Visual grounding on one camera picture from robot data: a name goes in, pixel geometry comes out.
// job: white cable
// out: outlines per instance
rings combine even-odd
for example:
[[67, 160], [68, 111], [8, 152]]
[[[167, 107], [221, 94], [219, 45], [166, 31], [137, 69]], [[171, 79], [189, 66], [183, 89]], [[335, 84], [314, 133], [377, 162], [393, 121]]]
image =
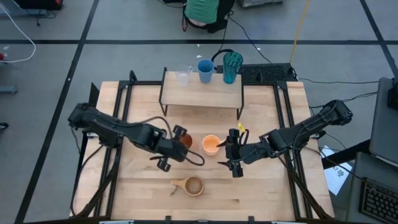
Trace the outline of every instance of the white cable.
[[17, 26], [17, 24], [14, 22], [14, 20], [12, 19], [12, 17], [8, 14], [8, 12], [6, 11], [6, 9], [5, 8], [3, 8], [3, 6], [0, 4], [0, 7], [1, 7], [1, 9], [7, 14], [7, 16], [8, 16], [8, 18], [10, 18], [10, 20], [11, 20], [11, 22], [14, 24], [14, 26], [19, 30], [19, 32], [21, 32], [21, 34], [23, 34], [25, 37], [26, 37], [26, 39], [28, 39], [32, 44], [33, 44], [33, 52], [32, 52], [32, 54], [29, 56], [29, 58], [25, 58], [25, 59], [20, 59], [20, 60], [15, 60], [15, 61], [3, 61], [3, 60], [0, 60], [0, 62], [3, 62], [3, 63], [16, 63], [16, 62], [24, 62], [24, 61], [26, 61], [26, 60], [29, 60], [29, 59], [31, 59], [32, 57], [33, 57], [33, 55], [35, 54], [35, 52], [36, 52], [36, 45], [35, 45], [35, 43], [33, 43], [33, 41], [28, 37], [28, 36], [26, 36], [26, 34]]

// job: gray floor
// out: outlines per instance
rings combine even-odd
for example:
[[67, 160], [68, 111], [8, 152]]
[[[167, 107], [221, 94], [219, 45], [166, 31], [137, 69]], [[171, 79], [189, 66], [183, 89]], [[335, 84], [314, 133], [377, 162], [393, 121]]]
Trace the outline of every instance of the gray floor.
[[[55, 19], [40, 20], [18, 17], [16, 22], [32, 39], [79, 40], [90, 13], [93, 0], [64, 0], [64, 9]], [[367, 0], [381, 34], [386, 40], [398, 40], [398, 19], [395, 0]], [[234, 6], [233, 18], [245, 27], [252, 39], [292, 40], [298, 26], [304, 0], [285, 0], [275, 6], [241, 9]], [[88, 33], [88, 40], [185, 40], [222, 39], [223, 33], [207, 34], [192, 27], [181, 30], [179, 9], [166, 7], [156, 0], [99, 0]], [[23, 39], [11, 22], [0, 17], [0, 40]], [[243, 31], [230, 23], [226, 39], [243, 39]], [[377, 40], [361, 4], [357, 0], [311, 1], [300, 35], [302, 40]], [[2, 44], [8, 60], [29, 56], [32, 46]], [[88, 100], [90, 83], [126, 79], [134, 70], [140, 80], [160, 80], [164, 66], [195, 65], [199, 59], [210, 58], [220, 45], [157, 44], [157, 45], [85, 45], [77, 64], [67, 99], [55, 130], [42, 174], [25, 221], [67, 218], [78, 153], [67, 124], [67, 116], [78, 102]], [[273, 62], [288, 62], [291, 45], [258, 45]], [[77, 45], [37, 45], [34, 57], [22, 63], [0, 65], [0, 83], [16, 84], [16, 95], [0, 95], [0, 121], [10, 124], [0, 136], [0, 222], [14, 222], [32, 170], [54, 114], [62, 86], [69, 71]], [[249, 44], [224, 45], [241, 53], [244, 63], [265, 63]], [[389, 45], [393, 57], [398, 46]], [[298, 45], [295, 67], [299, 78], [319, 81], [373, 81], [393, 77], [379, 45]], [[377, 90], [377, 84], [322, 85], [305, 82], [310, 105], [322, 105], [332, 99], [352, 98]], [[327, 128], [345, 146], [369, 139], [375, 97], [348, 103], [354, 120], [344, 127]], [[342, 146], [324, 137], [320, 145]], [[332, 197], [338, 217], [345, 212], [345, 184], [337, 197]]]

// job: black pants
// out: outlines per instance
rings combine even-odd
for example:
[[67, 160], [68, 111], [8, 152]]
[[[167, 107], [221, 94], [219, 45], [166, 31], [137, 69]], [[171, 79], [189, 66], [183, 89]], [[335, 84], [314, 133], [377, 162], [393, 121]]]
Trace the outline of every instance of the black pants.
[[230, 12], [234, 6], [235, 0], [219, 0], [217, 9], [217, 20], [212, 24], [206, 24], [204, 26], [197, 26], [193, 24], [189, 18], [185, 15], [185, 6], [183, 9], [183, 16], [188, 24], [194, 28], [205, 29], [208, 32], [216, 32], [218, 30], [224, 29], [226, 27], [225, 16]]

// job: keyboard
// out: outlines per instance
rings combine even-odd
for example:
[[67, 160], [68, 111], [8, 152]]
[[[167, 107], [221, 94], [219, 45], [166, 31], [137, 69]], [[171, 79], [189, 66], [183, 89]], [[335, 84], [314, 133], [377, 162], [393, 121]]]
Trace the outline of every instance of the keyboard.
[[[243, 82], [276, 82], [276, 81], [297, 81], [289, 72], [289, 63], [242, 65], [238, 74], [242, 75]], [[223, 73], [223, 66], [217, 66], [217, 73]]]
[[384, 223], [398, 223], [398, 190], [364, 178], [359, 212]]

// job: person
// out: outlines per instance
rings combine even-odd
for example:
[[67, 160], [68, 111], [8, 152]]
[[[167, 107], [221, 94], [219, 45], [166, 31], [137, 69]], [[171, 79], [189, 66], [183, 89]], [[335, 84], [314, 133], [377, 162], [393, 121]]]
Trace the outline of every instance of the person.
[[228, 21], [225, 16], [234, 2], [235, 0], [188, 0], [183, 8], [183, 20], [192, 27], [214, 34], [226, 28]]

